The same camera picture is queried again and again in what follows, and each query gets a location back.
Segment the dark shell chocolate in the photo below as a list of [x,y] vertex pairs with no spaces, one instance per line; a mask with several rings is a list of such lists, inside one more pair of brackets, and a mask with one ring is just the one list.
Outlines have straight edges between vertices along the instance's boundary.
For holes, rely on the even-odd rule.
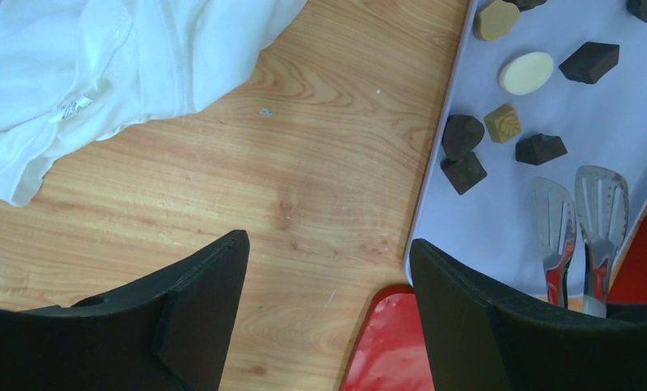
[[451,115],[447,118],[442,147],[449,160],[459,160],[471,152],[483,139],[484,125],[474,116]]

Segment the white oval chocolate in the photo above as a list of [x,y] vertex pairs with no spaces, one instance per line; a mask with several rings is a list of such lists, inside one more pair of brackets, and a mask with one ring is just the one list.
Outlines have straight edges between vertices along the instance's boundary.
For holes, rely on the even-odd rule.
[[554,62],[549,53],[527,53],[504,65],[499,74],[499,84],[510,94],[531,94],[549,80],[553,69]]

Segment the dark round chocolate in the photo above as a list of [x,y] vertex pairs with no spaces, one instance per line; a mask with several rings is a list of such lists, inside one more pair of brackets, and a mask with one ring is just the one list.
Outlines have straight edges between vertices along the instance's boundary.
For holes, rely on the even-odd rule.
[[547,2],[547,0],[505,0],[505,1],[514,4],[520,12],[532,10]]

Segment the metal tweezers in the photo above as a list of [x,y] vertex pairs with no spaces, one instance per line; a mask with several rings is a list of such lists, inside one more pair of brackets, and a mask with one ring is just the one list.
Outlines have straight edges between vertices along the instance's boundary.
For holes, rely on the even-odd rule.
[[548,302],[568,307],[568,272],[578,238],[583,241],[583,312],[604,318],[612,266],[630,226],[627,180],[596,165],[576,171],[574,191],[553,180],[530,182],[531,215],[544,259]]

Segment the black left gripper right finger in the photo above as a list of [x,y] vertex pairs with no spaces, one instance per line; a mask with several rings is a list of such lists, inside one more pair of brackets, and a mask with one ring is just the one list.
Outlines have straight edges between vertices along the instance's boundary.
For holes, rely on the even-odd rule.
[[409,265],[437,390],[647,390],[647,305],[548,304],[425,239]]

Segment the dark pyramid chocolate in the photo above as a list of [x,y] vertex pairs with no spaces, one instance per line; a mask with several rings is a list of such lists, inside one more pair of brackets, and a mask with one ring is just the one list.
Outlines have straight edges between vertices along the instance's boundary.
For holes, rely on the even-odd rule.
[[594,85],[618,64],[619,52],[618,44],[585,42],[559,69],[570,81]]

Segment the dark square chocolate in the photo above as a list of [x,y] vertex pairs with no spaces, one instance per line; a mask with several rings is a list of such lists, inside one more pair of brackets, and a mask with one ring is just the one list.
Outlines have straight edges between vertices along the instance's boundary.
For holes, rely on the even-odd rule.
[[463,195],[487,177],[487,171],[475,152],[469,152],[459,160],[445,159],[440,167],[458,195]]

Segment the white crumpled cloth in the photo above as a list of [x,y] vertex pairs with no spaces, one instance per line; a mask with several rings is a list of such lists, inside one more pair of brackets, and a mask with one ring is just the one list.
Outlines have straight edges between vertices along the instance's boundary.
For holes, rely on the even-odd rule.
[[246,82],[302,1],[0,1],[0,200],[61,157]]

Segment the red box lid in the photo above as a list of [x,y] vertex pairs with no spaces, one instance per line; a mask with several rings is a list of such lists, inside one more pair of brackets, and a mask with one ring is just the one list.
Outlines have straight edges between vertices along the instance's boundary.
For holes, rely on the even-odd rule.
[[411,286],[391,285],[372,297],[339,389],[434,389]]

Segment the tan square chocolate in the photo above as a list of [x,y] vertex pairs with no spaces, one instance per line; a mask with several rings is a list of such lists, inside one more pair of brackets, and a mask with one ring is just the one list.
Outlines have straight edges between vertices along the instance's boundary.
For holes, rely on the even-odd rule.
[[484,117],[485,125],[495,143],[506,143],[522,132],[517,110],[510,104],[503,104]]

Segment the lavender plastic tray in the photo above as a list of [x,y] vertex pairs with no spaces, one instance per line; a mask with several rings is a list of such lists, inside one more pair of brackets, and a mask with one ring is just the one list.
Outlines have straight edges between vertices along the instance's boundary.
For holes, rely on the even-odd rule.
[[[438,128],[450,115],[483,120],[508,104],[517,111],[523,138],[557,136],[567,153],[542,165],[523,164],[516,160],[516,139],[496,143],[485,136],[474,151],[486,177],[459,194],[442,171],[446,155],[436,140],[411,237],[542,297],[546,283],[530,215],[532,178],[548,178],[573,191],[577,169],[597,165],[627,180],[631,224],[647,205],[647,22],[631,14],[624,1],[549,1],[523,12],[509,34],[486,42],[473,32],[484,2],[467,6]],[[518,56],[543,51],[560,64],[585,42],[620,48],[618,64],[597,83],[571,81],[555,69],[531,94],[516,96],[500,87],[501,69]]]

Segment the dark brown block chocolate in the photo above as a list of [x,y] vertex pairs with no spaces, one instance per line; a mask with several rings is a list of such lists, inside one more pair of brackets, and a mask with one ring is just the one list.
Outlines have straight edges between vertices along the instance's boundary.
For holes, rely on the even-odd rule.
[[528,165],[542,165],[568,153],[559,136],[536,134],[516,144],[516,161]]

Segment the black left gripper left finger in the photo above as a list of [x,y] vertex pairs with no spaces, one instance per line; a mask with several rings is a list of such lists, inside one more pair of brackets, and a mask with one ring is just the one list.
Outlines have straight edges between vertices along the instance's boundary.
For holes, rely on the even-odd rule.
[[234,230],[75,305],[0,309],[0,390],[218,389],[249,249]]

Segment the tan round chocolate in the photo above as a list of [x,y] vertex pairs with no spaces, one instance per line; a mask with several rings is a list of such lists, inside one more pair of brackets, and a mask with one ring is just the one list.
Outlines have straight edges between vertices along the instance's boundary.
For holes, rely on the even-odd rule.
[[518,7],[502,0],[494,0],[482,7],[474,18],[473,33],[479,40],[493,42],[510,33],[519,21]]

